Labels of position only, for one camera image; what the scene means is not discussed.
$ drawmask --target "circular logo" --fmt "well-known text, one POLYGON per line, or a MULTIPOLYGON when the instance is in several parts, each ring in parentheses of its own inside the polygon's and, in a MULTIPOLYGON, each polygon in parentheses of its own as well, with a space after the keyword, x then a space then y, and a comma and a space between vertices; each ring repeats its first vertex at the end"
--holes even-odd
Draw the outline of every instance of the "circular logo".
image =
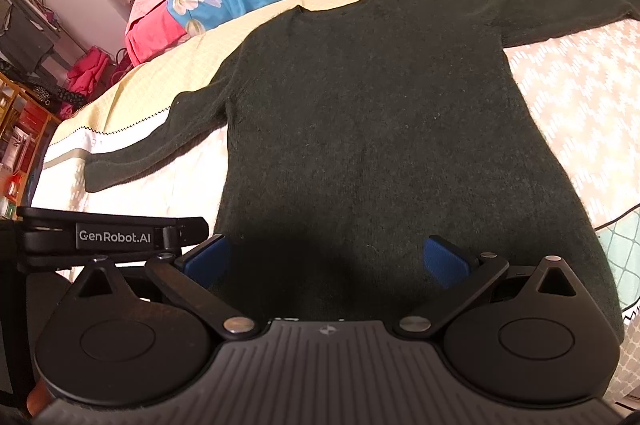
POLYGON ((331 324, 327 324, 326 326, 322 326, 319 331, 323 334, 323 335, 333 335, 338 329, 335 326, 332 326, 331 324))

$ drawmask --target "sweater sleeve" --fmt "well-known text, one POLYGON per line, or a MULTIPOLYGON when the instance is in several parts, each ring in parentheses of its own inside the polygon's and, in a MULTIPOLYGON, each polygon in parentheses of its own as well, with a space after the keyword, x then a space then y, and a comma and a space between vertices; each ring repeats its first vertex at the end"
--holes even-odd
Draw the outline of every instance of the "sweater sleeve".
POLYGON ((84 188, 98 192, 153 167, 199 134, 226 124, 226 102, 239 91, 236 71, 241 44, 220 66, 209 85, 178 94, 164 124, 129 147, 102 154, 90 154, 84 167, 84 188))
POLYGON ((640 0, 488 0, 472 16, 500 31, 504 47, 640 20, 640 0))

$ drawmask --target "knit fabric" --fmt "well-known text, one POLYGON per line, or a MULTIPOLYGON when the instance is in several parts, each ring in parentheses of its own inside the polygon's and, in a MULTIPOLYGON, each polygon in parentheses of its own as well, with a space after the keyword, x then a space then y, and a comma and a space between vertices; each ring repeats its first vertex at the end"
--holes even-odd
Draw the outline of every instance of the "knit fabric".
POLYGON ((629 15, 640 19, 640 0, 297 7, 178 95, 149 137, 90 156, 86 190, 226 123, 215 230, 233 254, 214 291, 247 315, 397 319, 441 292, 422 265, 437 233, 512 264, 563 256, 622 339, 602 248, 502 48, 629 15))

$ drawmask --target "silver bolt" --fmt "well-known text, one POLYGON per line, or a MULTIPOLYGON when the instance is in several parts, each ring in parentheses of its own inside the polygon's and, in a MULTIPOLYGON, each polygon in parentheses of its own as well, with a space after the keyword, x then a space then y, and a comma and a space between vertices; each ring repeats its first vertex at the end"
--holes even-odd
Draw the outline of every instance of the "silver bolt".
POLYGON ((409 333, 422 333, 431 327, 431 322, 424 317, 411 315, 400 321, 400 327, 409 333))
POLYGON ((223 323, 229 333, 247 333, 255 328, 255 323, 247 317, 231 317, 223 323))

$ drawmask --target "gray ribbed panel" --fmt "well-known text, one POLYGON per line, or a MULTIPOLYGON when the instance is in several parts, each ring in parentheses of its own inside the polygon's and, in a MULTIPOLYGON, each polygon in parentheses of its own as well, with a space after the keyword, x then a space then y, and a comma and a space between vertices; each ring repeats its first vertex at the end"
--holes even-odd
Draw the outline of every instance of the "gray ribbed panel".
POLYGON ((57 401, 36 425, 609 425, 591 401, 553 411, 505 407, 461 385, 432 345, 380 322, 276 321, 264 336, 225 344, 180 395, 111 413, 57 401))

